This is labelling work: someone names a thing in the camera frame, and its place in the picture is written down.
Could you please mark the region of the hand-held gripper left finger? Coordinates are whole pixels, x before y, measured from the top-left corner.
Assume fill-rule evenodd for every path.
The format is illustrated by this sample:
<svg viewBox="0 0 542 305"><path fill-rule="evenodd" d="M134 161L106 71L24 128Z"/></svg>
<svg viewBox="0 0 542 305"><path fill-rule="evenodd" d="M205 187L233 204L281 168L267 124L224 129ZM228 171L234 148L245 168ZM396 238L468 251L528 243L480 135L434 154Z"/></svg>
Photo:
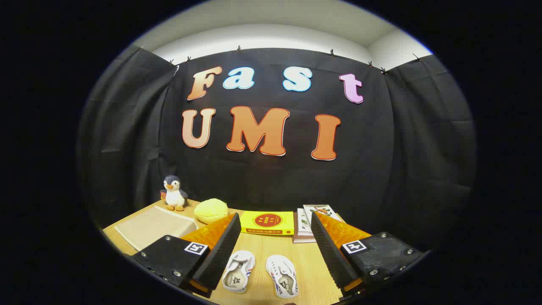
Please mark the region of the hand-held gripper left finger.
<svg viewBox="0 0 542 305"><path fill-rule="evenodd" d="M209 298L240 232L239 214L232 213L181 238L164 235L129 257L170 285Z"/></svg>

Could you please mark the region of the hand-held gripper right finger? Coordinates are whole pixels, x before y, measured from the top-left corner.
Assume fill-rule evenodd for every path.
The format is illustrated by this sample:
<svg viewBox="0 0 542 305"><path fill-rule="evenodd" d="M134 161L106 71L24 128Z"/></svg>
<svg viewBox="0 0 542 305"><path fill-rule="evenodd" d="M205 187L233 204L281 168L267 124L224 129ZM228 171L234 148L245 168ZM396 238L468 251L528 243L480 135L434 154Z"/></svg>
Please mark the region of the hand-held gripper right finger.
<svg viewBox="0 0 542 305"><path fill-rule="evenodd" d="M314 212L310 227L344 298L383 289L424 259L423 251L388 232L369 234Z"/></svg>

